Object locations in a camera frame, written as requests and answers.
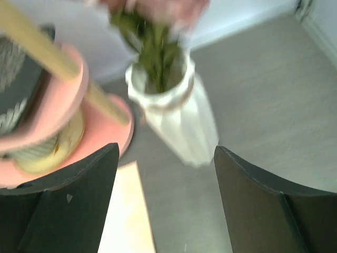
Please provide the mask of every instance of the baseboard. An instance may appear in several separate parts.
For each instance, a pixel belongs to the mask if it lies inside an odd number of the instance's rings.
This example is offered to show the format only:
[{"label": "baseboard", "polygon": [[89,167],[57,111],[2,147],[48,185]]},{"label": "baseboard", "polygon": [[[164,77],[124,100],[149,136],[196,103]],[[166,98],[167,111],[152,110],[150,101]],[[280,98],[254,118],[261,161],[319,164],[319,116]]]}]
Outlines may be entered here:
[{"label": "baseboard", "polygon": [[[296,6],[295,0],[283,0],[280,2],[281,3],[275,1],[274,6],[268,6],[266,9],[263,9],[248,18],[246,17],[230,24],[226,23],[220,25],[220,28],[218,26],[218,28],[210,30],[207,33],[192,37],[192,40],[188,43],[188,47],[191,48],[191,50],[197,50],[267,20],[276,18],[286,13],[294,13]],[[111,82],[112,80],[124,78],[125,70],[130,64],[131,59],[132,58],[128,59],[124,63],[121,63],[121,66],[118,69],[115,65],[111,68],[106,68],[102,73],[96,75],[94,79],[104,84]]]},{"label": "baseboard", "polygon": [[337,47],[333,45],[333,43],[310,16],[304,19],[302,25],[310,37],[316,42],[332,64],[337,68]]}]

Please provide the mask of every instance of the pink paper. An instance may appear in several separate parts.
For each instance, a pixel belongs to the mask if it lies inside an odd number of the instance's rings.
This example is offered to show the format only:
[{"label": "pink paper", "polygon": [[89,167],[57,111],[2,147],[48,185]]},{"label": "pink paper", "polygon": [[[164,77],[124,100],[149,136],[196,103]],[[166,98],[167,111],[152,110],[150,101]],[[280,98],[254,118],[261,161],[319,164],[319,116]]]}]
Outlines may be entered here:
[{"label": "pink paper", "polygon": [[136,162],[117,170],[98,253],[155,253]]}]

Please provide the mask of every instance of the wooden pole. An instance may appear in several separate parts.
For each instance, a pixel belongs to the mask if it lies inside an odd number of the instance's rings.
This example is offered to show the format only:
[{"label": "wooden pole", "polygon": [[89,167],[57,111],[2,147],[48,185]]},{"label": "wooden pole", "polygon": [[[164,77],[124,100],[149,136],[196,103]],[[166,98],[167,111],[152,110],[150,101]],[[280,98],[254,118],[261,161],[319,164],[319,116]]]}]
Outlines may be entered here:
[{"label": "wooden pole", "polygon": [[[65,81],[78,77],[80,70],[77,64],[9,0],[0,0],[0,28],[53,76]],[[127,125],[130,120],[128,115],[113,104],[97,84],[90,81],[89,85],[85,98],[105,116]]]}]

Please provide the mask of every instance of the ribbed ceramic vase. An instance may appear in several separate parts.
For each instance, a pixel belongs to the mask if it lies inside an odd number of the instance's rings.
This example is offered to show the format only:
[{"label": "ribbed ceramic vase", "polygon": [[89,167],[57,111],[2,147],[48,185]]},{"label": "ribbed ceramic vase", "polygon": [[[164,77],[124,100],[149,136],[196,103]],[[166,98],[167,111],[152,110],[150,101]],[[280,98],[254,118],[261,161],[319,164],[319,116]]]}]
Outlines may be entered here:
[{"label": "ribbed ceramic vase", "polygon": [[146,94],[146,74],[130,66],[125,79],[128,97],[139,104],[146,123],[187,165],[199,167],[213,159],[219,142],[212,108],[195,64],[184,54],[184,77],[169,91]]}]

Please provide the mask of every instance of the pink round tray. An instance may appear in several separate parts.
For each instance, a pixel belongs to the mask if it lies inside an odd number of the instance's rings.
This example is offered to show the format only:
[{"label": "pink round tray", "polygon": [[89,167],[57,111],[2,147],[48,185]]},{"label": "pink round tray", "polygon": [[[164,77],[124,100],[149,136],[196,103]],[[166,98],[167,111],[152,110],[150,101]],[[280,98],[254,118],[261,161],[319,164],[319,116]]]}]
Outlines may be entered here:
[{"label": "pink round tray", "polygon": [[[128,105],[116,95],[110,94],[111,100],[117,104],[130,117],[128,125],[123,126],[112,122],[100,113],[98,113],[90,104],[83,102],[82,108],[85,119],[85,130],[81,142],[72,156],[61,164],[56,170],[59,170],[74,162],[80,161],[92,154],[101,147],[109,143],[118,143],[120,148],[120,157],[127,149],[134,130],[133,115]],[[32,181],[47,174],[27,174],[16,168],[11,160],[0,161],[0,188],[15,188],[22,183]]]},{"label": "pink round tray", "polygon": [[36,112],[13,134],[0,138],[0,153],[38,143],[56,134],[74,115],[88,87],[88,67],[79,52],[63,44],[62,51],[72,57],[80,68],[75,80],[63,82],[51,78]]}]

